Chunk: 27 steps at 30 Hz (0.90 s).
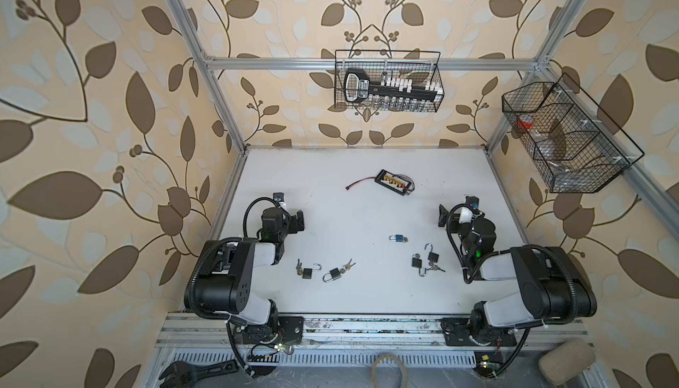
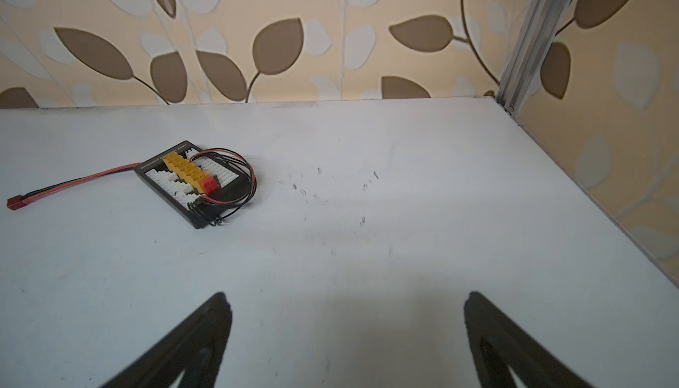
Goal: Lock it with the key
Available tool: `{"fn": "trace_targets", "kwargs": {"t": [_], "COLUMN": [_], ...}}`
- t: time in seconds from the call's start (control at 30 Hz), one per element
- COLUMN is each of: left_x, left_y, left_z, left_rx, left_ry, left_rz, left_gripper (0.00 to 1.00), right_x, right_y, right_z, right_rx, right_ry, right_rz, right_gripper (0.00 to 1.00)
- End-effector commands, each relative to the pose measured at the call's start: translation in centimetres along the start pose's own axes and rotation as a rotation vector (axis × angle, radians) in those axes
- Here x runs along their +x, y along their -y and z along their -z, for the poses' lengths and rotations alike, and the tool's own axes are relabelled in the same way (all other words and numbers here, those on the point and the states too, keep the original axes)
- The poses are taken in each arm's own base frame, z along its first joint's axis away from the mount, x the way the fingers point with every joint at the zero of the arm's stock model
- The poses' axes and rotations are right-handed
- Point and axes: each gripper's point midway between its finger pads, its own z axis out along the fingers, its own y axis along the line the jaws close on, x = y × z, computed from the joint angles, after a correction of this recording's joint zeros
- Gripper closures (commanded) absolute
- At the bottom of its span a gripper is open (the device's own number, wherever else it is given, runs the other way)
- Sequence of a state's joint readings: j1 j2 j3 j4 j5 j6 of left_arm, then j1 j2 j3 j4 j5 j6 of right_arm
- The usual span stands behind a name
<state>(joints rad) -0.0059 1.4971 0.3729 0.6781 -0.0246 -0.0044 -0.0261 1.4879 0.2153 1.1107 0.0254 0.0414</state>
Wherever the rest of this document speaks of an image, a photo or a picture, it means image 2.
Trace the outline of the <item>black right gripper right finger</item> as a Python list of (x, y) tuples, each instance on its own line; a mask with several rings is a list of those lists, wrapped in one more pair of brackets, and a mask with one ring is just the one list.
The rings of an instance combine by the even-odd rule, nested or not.
[(470, 352), (483, 387), (589, 387), (479, 292), (463, 307)]

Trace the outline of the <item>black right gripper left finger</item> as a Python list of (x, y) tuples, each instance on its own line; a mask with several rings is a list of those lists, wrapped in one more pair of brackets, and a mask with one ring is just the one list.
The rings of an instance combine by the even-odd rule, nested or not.
[(213, 294), (105, 387), (213, 387), (233, 324), (223, 293)]

